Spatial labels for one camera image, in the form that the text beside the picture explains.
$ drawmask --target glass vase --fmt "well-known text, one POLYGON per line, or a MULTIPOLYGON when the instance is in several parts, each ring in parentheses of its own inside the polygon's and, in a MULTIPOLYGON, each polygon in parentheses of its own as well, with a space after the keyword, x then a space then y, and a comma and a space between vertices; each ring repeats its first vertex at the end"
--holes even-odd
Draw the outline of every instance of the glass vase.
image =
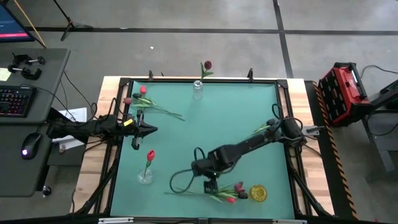
POLYGON ((150 184, 152 181, 154 181, 154 175, 150 169, 146 170, 146 173, 144 173, 145 169, 142 169, 139 171, 137 175, 137 180, 138 182, 142 184, 150 184))
POLYGON ((201 99, 203 96, 203 83, 200 80, 193 82, 193 98, 196 100, 201 99))

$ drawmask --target teal table surface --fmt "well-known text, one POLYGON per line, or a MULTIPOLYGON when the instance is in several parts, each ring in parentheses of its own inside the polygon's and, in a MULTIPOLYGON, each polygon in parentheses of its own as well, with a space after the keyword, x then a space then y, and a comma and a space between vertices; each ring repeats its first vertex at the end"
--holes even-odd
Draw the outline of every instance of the teal table surface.
MULTIPOLYGON (((232 172, 218 179, 219 186, 243 181, 246 191, 253 185, 263 185, 268 193, 264 202, 249 198, 232 204, 208 196, 165 194, 171 192, 171 176, 190 169, 194 148, 200 147, 207 154, 221 145, 236 144, 273 118, 271 106, 277 103, 275 85, 205 83, 203 98, 195 100, 192 83, 134 82, 132 92, 139 93, 142 84, 147 88, 146 97, 181 114, 186 121, 150 108, 145 110, 144 121, 159 130, 146 136, 138 151, 131 147, 131 136, 124 138, 112 216, 294 218, 284 147, 280 143, 244 155, 232 172), (146 154, 151 149, 156 154, 149 167, 154 181, 140 184, 137 175, 145 168, 146 154)), ((131 106, 129 113, 135 114, 136 110, 131 106)), ((185 188, 191 178, 192 172, 178 175, 173 186, 185 188)), ((196 177, 190 190, 203 192, 204 180, 205 177, 196 177)))

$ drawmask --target yellow lid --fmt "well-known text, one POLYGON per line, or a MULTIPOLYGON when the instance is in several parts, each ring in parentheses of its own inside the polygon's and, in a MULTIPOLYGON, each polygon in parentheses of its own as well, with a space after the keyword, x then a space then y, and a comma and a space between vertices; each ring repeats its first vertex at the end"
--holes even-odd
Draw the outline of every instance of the yellow lid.
POLYGON ((250 189, 250 196, 255 201, 263 202, 263 201, 265 201, 267 199, 267 190, 261 184, 254 185, 250 189))

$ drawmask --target monitor screen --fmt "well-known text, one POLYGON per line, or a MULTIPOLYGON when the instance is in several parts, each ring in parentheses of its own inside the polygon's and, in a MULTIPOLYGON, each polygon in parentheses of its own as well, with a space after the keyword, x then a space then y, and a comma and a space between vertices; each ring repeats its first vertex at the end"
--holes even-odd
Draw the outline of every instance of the monitor screen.
POLYGON ((0 2, 0 43, 34 41, 32 35, 0 2))

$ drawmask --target flower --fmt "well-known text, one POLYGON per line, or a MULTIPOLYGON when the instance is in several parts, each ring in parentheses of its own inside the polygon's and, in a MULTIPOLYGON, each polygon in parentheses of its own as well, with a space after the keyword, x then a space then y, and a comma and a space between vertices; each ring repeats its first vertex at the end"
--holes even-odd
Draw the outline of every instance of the flower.
POLYGON ((125 99, 123 99, 123 103, 130 105, 132 103, 132 99, 130 97, 126 97, 125 99))
POLYGON ((239 192, 244 192, 244 189, 242 189, 243 187, 243 182, 238 182, 237 184, 234 185, 234 189, 235 192, 239 193, 239 192))
POLYGON ((142 94, 141 93, 133 93, 132 97, 134 97, 135 99, 142 98, 142 94))
POLYGON ((142 86, 140 87, 140 89, 139 89, 139 92, 140 92, 141 94, 145 94, 145 93, 147 93, 147 88, 146 88, 144 85, 142 85, 142 86))
POLYGON ((207 70, 211 69, 211 61, 206 61, 205 62, 205 69, 207 69, 207 70))
POLYGON ((246 192, 239 192, 238 198, 239 199, 248 199, 249 196, 248 196, 248 194, 246 192))
POLYGON ((235 198, 227 198, 226 201, 229 203, 235 203, 236 199, 235 198))
POLYGON ((147 154, 147 160, 152 162, 155 159, 155 151, 151 149, 147 154))

